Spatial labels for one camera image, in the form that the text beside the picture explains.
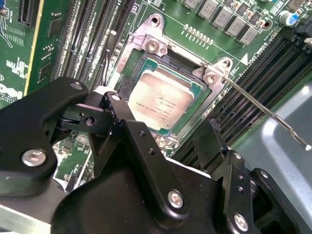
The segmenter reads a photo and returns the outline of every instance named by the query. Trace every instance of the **black cable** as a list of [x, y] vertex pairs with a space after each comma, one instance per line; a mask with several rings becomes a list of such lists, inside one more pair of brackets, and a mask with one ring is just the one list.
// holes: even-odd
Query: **black cable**
[[103, 79], [102, 79], [102, 85], [105, 86], [106, 85], [106, 77], [107, 77], [107, 72], [108, 72], [108, 68], [109, 68], [109, 60], [110, 60], [110, 51], [106, 50], [106, 55], [105, 55], [105, 65], [104, 65], [104, 69], [103, 69]]

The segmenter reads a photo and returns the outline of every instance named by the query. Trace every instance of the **ram slot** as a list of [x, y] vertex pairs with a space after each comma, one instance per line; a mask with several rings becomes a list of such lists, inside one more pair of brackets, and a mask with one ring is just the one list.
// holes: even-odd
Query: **ram slot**
[[62, 45], [62, 49], [58, 52], [58, 60], [56, 62], [56, 66], [54, 67], [54, 75], [52, 76], [52, 79], [64, 76], [65, 67], [67, 66], [68, 58], [70, 56], [70, 41], [74, 36], [73, 32], [77, 29], [76, 26], [79, 19], [79, 13], [81, 12], [81, 7], [81, 1], [71, 1], [67, 21], [59, 43]]
[[97, 0], [90, 0], [87, 3], [87, 6], [85, 8], [85, 12], [83, 15], [83, 18], [81, 20], [80, 27], [78, 29], [78, 33], [75, 36], [74, 43], [73, 43], [73, 48], [71, 51], [70, 59], [69, 59], [69, 64], [67, 66], [67, 69], [65, 71], [65, 74], [67, 77], [73, 77], [74, 69], [77, 64], [77, 59], [78, 59], [78, 52], [80, 51], [83, 43], [84, 37], [86, 37], [87, 32], [88, 32], [88, 27], [91, 24], [92, 20], [92, 15], [94, 13], [94, 9], [96, 6]]

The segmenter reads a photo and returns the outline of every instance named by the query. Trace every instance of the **screw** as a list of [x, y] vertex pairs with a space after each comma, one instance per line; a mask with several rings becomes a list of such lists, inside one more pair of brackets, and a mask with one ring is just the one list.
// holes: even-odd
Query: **screw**
[[247, 221], [244, 219], [243, 216], [241, 216], [240, 214], [234, 214], [234, 221], [235, 224], [237, 225], [237, 227], [243, 231], [246, 232], [248, 231], [248, 223]]
[[268, 174], [266, 174], [264, 171], [261, 171], [261, 174], [263, 175], [264, 178], [266, 178], [266, 179], [269, 178]]
[[167, 53], [167, 50], [166, 50], [165, 48], [162, 48], [162, 49], [160, 50], [160, 52], [164, 55], [164, 54]]
[[213, 83], [214, 81], [215, 81], [215, 77], [214, 76], [208, 77], [208, 82], [209, 83]]
[[22, 156], [22, 162], [29, 167], [42, 165], [47, 159], [47, 155], [41, 150], [28, 150]]
[[72, 86], [74, 89], [78, 89], [78, 90], [82, 89], [82, 85], [79, 84], [78, 82], [71, 83], [70, 86]]
[[117, 94], [112, 94], [112, 98], [115, 99], [116, 101], [120, 101], [121, 97]]
[[148, 48], [149, 48], [150, 51], [155, 51], [156, 45], [155, 45], [154, 43], [152, 43], [152, 44], [150, 44], [150, 45], [148, 46]]
[[175, 208], [181, 208], [183, 206], [183, 198], [181, 194], [176, 191], [170, 191], [168, 193], [168, 200], [170, 204]]
[[242, 156], [239, 153], [234, 153], [237, 159], [242, 159]]

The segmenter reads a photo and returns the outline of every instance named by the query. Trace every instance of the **hex bolt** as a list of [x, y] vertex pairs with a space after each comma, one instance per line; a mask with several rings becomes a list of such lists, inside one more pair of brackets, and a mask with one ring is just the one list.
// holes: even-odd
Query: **hex bolt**
[[248, 223], [242, 215], [234, 214], [234, 221], [235, 221], [235, 224], [237, 225], [237, 227], [241, 231], [243, 231], [243, 232], [248, 231]]
[[261, 174], [263, 175], [264, 178], [266, 178], [266, 179], [269, 178], [268, 174], [266, 174], [264, 171], [260, 171], [260, 172], [261, 172]]
[[47, 159], [47, 155], [41, 150], [27, 150], [22, 156], [22, 162], [29, 167], [38, 167]]
[[234, 153], [237, 159], [242, 159], [242, 156], [239, 153]]
[[183, 206], [183, 198], [180, 193], [176, 191], [170, 191], [168, 193], [168, 200], [170, 204], [175, 208], [181, 208]]

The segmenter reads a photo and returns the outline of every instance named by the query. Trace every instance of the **metal plate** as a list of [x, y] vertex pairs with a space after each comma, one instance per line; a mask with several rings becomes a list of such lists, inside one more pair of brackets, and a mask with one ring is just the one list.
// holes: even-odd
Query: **metal plate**
[[[312, 142], [312, 81], [276, 112]], [[305, 151], [273, 119], [264, 122], [236, 150], [249, 170], [267, 171], [312, 229], [312, 153]]]
[[160, 70], [144, 71], [129, 99], [136, 120], [152, 129], [171, 129], [194, 99], [181, 82], [165, 76]]

